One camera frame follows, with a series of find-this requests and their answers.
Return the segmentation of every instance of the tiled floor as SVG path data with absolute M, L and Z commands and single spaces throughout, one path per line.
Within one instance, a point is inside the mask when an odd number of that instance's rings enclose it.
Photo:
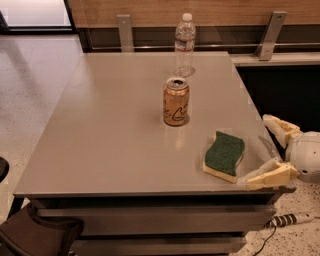
M 0 184 L 0 223 L 12 191 L 83 55 L 77 36 L 0 36 L 0 155 L 10 162 Z M 295 182 L 297 191 L 277 203 L 278 214 L 320 214 L 320 185 Z M 250 232 L 248 244 L 233 255 L 253 255 L 271 230 Z M 320 255 L 320 219 L 278 228 L 259 255 Z

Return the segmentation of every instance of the wooden wall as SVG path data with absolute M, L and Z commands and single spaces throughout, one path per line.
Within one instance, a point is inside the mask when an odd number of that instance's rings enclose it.
M 175 27 L 184 12 L 196 26 L 266 25 L 272 11 L 285 21 L 320 24 L 320 0 L 68 0 L 78 28 L 117 27 L 117 14 L 130 14 L 133 27 Z

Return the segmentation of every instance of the soda can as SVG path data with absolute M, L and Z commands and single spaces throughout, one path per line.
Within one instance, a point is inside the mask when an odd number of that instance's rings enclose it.
M 163 90 L 163 120 L 170 126 L 183 125 L 187 119 L 189 86 L 181 77 L 171 77 Z

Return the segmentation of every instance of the yellow sponge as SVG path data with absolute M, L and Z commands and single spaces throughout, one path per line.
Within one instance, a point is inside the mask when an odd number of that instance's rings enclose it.
M 215 141 L 206 153 L 203 171 L 236 183 L 236 166 L 242 159 L 244 148 L 242 139 L 217 131 Z

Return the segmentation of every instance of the chair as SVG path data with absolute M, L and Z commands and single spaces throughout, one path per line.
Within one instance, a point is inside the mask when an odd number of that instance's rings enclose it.
M 9 171 L 9 163 L 6 159 L 0 157 L 0 183 L 7 176 Z
M 8 162 L 0 157 L 0 182 L 8 170 Z M 83 230 L 80 220 L 39 218 L 32 203 L 9 216 L 0 225 L 1 256 L 67 256 Z

